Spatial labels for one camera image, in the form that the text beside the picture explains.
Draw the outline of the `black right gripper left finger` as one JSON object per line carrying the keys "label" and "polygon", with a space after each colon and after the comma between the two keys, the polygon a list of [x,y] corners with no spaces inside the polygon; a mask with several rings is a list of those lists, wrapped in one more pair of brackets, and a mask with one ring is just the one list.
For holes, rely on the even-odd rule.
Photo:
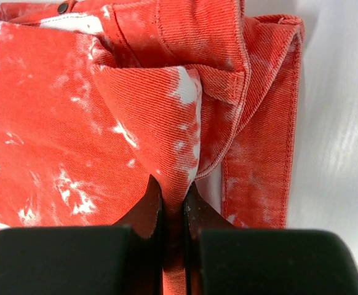
{"label": "black right gripper left finger", "polygon": [[112,225],[0,230],[0,294],[161,294],[161,237],[155,178]]}

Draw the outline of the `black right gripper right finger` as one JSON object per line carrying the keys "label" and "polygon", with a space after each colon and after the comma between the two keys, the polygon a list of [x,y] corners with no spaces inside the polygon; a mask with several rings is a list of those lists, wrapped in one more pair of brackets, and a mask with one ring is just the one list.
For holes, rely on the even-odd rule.
{"label": "black right gripper right finger", "polygon": [[183,213],[188,294],[358,294],[356,264],[332,232],[235,227],[195,185]]}

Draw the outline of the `orange white tie-dye trousers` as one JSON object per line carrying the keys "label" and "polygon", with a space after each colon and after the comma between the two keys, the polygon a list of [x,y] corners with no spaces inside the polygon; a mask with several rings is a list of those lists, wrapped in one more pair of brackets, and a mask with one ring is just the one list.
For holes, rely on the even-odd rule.
{"label": "orange white tie-dye trousers", "polygon": [[0,3],[0,230],[112,224],[190,184],[237,227],[282,228],[302,19],[244,1]]}

